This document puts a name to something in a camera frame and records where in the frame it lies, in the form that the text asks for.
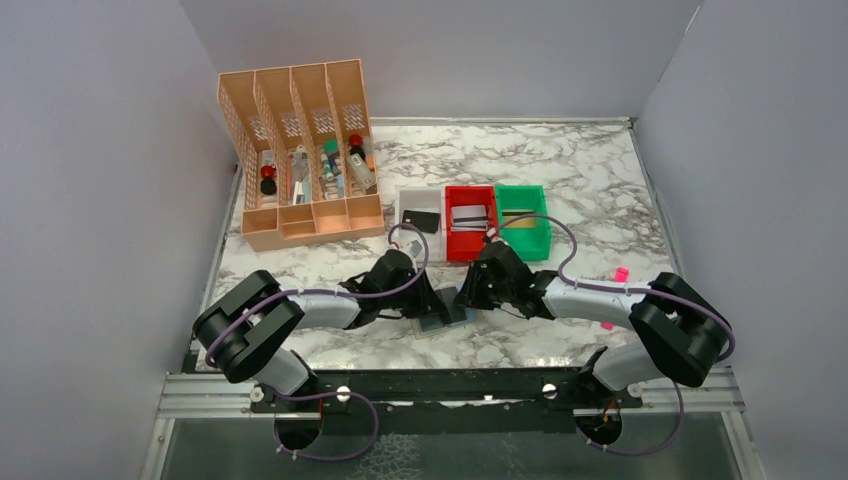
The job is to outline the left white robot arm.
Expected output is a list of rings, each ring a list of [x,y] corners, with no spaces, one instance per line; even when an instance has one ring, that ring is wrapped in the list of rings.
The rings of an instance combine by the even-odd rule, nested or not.
[[[257,270],[208,307],[192,325],[208,365],[231,383],[254,380],[282,396],[303,395],[315,375],[300,355],[283,349],[297,329],[357,329],[385,310],[406,318],[448,311],[423,268],[399,250],[332,289],[285,287]]]

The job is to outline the black chip card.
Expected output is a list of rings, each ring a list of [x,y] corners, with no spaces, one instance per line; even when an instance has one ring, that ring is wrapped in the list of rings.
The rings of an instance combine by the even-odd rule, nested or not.
[[[407,209],[402,212],[401,220],[427,234],[438,233],[441,225],[441,216],[438,212]]]

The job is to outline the white credit card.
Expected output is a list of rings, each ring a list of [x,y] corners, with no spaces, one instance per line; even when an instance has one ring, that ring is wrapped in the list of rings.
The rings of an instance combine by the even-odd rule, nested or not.
[[[450,211],[452,231],[486,231],[489,228],[489,212],[485,205],[453,206]]]

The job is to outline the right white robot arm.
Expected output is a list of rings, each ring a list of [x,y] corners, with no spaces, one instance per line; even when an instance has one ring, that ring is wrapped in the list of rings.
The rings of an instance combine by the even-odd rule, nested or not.
[[[735,349],[729,323],[674,273],[632,285],[587,282],[562,270],[532,271],[502,242],[488,244],[470,263],[456,302],[477,310],[509,304],[525,318],[583,319],[633,330],[637,341],[604,347],[581,368],[577,388],[585,395],[611,395],[662,377],[699,387]]]

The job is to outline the dark grey card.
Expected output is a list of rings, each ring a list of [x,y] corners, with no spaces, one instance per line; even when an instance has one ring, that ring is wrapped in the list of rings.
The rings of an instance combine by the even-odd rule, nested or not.
[[[476,320],[474,310],[467,309],[457,302],[456,298],[459,294],[457,286],[441,288],[436,291],[436,294],[445,305],[445,312],[439,314],[443,326],[453,327]]]

